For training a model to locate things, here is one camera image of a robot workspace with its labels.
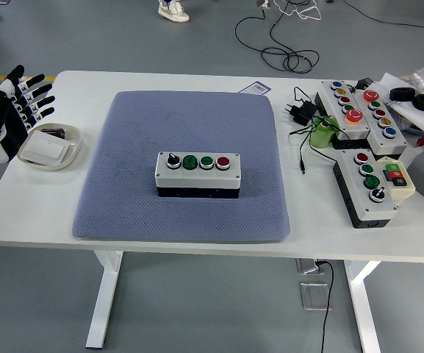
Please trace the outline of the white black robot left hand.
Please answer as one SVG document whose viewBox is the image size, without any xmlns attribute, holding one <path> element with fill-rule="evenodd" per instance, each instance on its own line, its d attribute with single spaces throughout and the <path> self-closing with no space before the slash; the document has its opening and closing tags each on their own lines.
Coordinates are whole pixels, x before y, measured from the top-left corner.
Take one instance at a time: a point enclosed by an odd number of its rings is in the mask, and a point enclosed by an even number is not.
<svg viewBox="0 0 424 353">
<path fill-rule="evenodd" d="M 0 165 L 14 158 L 28 131 L 35 124 L 54 112 L 55 100 L 48 92 L 52 85 L 38 88 L 45 76 L 38 74 L 23 81 L 24 67 L 17 65 L 0 84 Z"/>
</svg>

